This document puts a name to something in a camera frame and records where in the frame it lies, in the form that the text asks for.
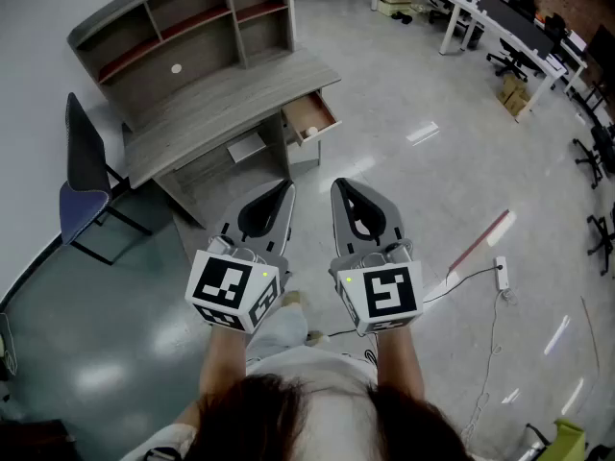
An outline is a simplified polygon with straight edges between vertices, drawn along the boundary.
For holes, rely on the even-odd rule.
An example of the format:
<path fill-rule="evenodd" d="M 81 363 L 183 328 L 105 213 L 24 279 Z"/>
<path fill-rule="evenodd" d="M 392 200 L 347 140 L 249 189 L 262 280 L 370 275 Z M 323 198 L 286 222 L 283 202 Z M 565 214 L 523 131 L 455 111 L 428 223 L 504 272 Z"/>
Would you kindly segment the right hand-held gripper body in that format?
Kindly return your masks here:
<path fill-rule="evenodd" d="M 412 249 L 401 240 L 331 262 L 336 292 L 358 333 L 401 328 L 423 313 L 422 265 Z"/>

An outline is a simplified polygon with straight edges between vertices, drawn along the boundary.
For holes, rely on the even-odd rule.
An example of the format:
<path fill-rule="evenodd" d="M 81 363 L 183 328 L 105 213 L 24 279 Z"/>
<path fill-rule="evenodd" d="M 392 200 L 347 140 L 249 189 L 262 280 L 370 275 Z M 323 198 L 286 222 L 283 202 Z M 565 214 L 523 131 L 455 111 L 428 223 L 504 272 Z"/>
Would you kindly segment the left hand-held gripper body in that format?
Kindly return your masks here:
<path fill-rule="evenodd" d="M 283 256 L 216 235 L 196 252 L 184 298 L 208 324 L 254 333 L 289 276 Z"/>

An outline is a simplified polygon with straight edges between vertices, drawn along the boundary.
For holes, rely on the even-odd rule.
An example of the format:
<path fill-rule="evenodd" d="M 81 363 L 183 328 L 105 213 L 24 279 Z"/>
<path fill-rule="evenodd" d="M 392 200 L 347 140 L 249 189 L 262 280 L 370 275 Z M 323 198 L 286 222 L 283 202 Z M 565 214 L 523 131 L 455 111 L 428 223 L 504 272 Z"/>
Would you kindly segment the wooden drawer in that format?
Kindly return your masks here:
<path fill-rule="evenodd" d="M 313 91 L 287 103 L 282 107 L 282 114 L 292 139 L 299 146 L 322 140 L 326 134 L 342 124 L 319 91 Z M 308 136 L 309 127 L 316 127 L 318 134 Z"/>

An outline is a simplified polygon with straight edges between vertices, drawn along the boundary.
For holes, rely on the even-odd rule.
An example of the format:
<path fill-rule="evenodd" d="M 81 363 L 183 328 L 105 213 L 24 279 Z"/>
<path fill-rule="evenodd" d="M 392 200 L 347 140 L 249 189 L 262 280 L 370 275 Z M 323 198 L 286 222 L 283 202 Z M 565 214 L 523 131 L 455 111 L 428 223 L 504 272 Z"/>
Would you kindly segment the person's left forearm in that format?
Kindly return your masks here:
<path fill-rule="evenodd" d="M 246 335 L 213 326 L 199 377 L 199 396 L 226 393 L 246 376 Z"/>

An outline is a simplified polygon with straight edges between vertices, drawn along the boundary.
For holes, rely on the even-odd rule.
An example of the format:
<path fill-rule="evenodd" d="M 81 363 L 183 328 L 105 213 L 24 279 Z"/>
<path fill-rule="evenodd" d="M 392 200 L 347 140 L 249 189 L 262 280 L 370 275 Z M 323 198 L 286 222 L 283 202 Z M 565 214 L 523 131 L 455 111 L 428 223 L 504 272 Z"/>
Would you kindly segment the person's right forearm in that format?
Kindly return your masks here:
<path fill-rule="evenodd" d="M 378 334 L 377 363 L 380 403 L 401 397 L 414 401 L 426 399 L 424 379 L 409 326 Z"/>

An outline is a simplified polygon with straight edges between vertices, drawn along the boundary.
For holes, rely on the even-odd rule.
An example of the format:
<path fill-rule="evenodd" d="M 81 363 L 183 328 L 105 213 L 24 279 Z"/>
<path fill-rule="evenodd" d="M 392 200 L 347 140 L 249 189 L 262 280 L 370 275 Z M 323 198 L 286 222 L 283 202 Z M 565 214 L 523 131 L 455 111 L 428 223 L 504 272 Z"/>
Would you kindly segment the white keyboard tray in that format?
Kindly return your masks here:
<path fill-rule="evenodd" d="M 239 163 L 259 153 L 267 147 L 259 133 L 243 135 L 234 143 L 227 146 L 229 155 L 234 163 Z"/>

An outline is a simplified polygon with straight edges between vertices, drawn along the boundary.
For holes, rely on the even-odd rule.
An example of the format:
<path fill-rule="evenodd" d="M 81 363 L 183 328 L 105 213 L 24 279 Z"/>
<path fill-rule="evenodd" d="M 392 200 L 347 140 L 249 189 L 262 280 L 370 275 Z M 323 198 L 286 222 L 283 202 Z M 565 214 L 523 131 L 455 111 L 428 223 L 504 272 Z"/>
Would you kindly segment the red and white floor strip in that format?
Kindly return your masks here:
<path fill-rule="evenodd" d="M 478 247 L 495 229 L 504 218 L 510 213 L 505 209 L 481 234 L 480 236 L 449 266 L 447 276 L 450 275 L 471 253 Z"/>

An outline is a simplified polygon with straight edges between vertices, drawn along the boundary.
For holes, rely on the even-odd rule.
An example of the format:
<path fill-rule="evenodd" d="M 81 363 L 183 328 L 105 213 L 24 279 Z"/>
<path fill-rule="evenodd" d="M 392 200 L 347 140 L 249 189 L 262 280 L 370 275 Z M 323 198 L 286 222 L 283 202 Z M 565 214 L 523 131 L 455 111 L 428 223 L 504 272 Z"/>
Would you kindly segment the person's white shirt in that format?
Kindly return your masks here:
<path fill-rule="evenodd" d="M 374 408 L 367 404 L 365 387 L 376 380 L 376 367 L 347 353 L 301 346 L 247 362 L 247 377 L 277 375 L 297 379 L 309 397 L 307 432 L 301 441 L 321 444 L 318 452 L 332 459 L 349 461 L 359 449 L 345 446 L 358 441 L 367 430 Z"/>

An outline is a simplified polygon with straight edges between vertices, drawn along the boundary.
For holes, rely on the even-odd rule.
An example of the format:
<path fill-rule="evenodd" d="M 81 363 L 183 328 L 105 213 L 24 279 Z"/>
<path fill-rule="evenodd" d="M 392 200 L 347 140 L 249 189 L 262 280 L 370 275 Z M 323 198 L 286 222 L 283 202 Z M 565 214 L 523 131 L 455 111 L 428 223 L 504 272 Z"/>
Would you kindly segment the grey wooden desk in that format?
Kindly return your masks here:
<path fill-rule="evenodd" d="M 131 187 L 155 181 L 204 228 L 207 219 L 174 172 L 279 113 L 284 105 L 340 80 L 334 69 L 300 47 L 260 53 L 248 68 L 225 68 L 184 87 L 124 135 Z"/>

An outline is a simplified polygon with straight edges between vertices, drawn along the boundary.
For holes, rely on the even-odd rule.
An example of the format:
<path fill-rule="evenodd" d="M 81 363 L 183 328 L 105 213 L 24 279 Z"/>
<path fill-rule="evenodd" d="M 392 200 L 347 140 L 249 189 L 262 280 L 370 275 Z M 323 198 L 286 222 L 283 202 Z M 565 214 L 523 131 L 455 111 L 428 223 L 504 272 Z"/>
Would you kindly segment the black chair with blue seat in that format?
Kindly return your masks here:
<path fill-rule="evenodd" d="M 107 163 L 104 141 L 75 93 L 67 95 L 64 123 L 67 141 L 66 181 L 59 194 L 61 242 L 108 266 L 113 262 L 78 242 L 79 236 L 108 214 L 145 235 L 152 232 L 112 206 L 131 188 Z"/>

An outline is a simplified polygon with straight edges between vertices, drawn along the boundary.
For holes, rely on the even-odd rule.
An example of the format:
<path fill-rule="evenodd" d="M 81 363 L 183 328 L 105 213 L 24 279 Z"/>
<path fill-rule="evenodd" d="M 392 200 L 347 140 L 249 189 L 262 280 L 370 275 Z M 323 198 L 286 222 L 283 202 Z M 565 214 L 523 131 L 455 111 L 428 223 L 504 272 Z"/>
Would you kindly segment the black office chair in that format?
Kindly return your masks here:
<path fill-rule="evenodd" d="M 615 232 L 608 231 L 608 225 L 606 223 L 606 219 L 602 216 L 600 218 L 596 218 L 593 214 L 589 215 L 586 218 L 586 222 L 588 225 L 593 224 L 599 235 L 598 244 L 587 251 L 587 255 L 593 255 L 599 250 L 603 250 L 604 254 L 604 267 L 600 271 L 600 275 L 603 277 L 609 271 L 609 258 L 610 255 L 615 250 Z"/>
<path fill-rule="evenodd" d="M 454 4 L 449 0 L 429 0 L 431 9 L 429 11 L 428 21 L 434 24 L 437 20 L 448 22 L 451 19 Z"/>
<path fill-rule="evenodd" d="M 526 83 L 528 81 L 528 74 L 523 71 L 523 67 L 533 71 L 534 76 L 542 72 L 542 69 L 537 66 L 529 56 L 515 49 L 502 38 L 500 39 L 500 43 L 504 50 L 502 56 L 497 56 L 492 53 L 486 55 L 487 61 L 498 61 L 502 64 L 502 66 L 495 71 L 496 76 L 502 77 L 506 73 L 512 73 L 517 79 Z"/>
<path fill-rule="evenodd" d="M 603 174 L 615 176 L 615 125 L 595 126 L 591 129 L 594 145 L 587 149 L 580 140 L 574 138 L 572 143 L 584 153 L 584 158 L 576 158 L 576 164 L 587 163 L 592 169 L 591 188 L 596 189 Z"/>

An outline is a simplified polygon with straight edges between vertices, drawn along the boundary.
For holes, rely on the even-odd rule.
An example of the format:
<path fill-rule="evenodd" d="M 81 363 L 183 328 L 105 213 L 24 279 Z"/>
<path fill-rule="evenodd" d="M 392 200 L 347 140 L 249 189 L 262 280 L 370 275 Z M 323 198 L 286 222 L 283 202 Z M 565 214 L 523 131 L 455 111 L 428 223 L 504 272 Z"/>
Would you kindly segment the thin brown rod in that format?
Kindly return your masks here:
<path fill-rule="evenodd" d="M 592 345 L 592 351 L 593 351 L 593 356 L 594 356 L 594 361 L 595 361 L 595 366 L 596 366 L 596 375 L 600 376 L 600 372 L 601 372 L 601 362 L 600 362 L 600 355 L 598 352 L 598 347 L 597 347 L 597 341 L 596 341 L 596 336 L 595 336 L 595 331 L 593 329 L 593 325 L 592 325 L 592 321 L 591 321 L 591 317 L 589 314 L 589 310 L 587 307 L 587 303 L 586 300 L 583 298 L 583 296 L 579 296 L 580 301 L 581 301 L 581 305 L 582 305 L 582 309 L 585 315 L 585 319 L 586 319 L 586 323 L 588 326 L 588 330 L 589 330 L 589 335 L 590 335 L 590 339 L 591 339 L 591 345 Z"/>

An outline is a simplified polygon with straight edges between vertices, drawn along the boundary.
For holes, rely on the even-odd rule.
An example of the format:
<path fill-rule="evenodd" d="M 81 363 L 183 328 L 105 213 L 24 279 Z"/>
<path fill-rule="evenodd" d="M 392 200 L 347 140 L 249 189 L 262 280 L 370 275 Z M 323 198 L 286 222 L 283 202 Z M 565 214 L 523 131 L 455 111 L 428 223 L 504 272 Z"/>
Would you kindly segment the long white office desk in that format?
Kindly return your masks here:
<path fill-rule="evenodd" d="M 554 43 L 534 23 L 526 20 L 502 0 L 446 0 L 453 5 L 451 20 L 439 48 L 441 55 L 449 52 L 454 27 L 462 11 L 471 15 L 469 30 L 473 31 L 477 24 L 495 33 L 499 38 L 511 45 L 515 50 L 525 54 L 544 79 L 532 93 L 526 105 L 517 113 L 515 121 L 521 122 L 531 112 L 534 105 L 544 92 L 551 89 L 555 81 L 566 73 L 563 64 L 552 54 Z M 371 1 L 371 9 L 377 8 L 378 0 Z"/>

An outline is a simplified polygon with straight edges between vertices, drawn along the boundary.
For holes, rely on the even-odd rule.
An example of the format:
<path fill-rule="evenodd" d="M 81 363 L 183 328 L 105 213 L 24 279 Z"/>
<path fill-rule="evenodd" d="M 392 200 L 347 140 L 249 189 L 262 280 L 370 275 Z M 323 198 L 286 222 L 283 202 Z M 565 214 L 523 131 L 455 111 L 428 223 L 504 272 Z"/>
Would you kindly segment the lime green chair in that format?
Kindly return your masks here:
<path fill-rule="evenodd" d="M 585 431 L 572 422 L 558 418 L 554 422 L 556 436 L 549 441 L 542 432 L 532 424 L 526 424 L 543 444 L 531 461 L 584 461 L 587 443 Z"/>

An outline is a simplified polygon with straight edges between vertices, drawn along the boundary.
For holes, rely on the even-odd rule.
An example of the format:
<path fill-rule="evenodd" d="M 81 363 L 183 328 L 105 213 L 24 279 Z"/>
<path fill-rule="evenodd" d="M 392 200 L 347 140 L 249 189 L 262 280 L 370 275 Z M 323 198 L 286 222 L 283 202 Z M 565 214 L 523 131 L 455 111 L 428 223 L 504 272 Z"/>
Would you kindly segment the large black screen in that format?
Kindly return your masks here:
<path fill-rule="evenodd" d="M 605 74 L 615 75 L 615 36 L 603 24 L 588 45 L 587 53 Z"/>

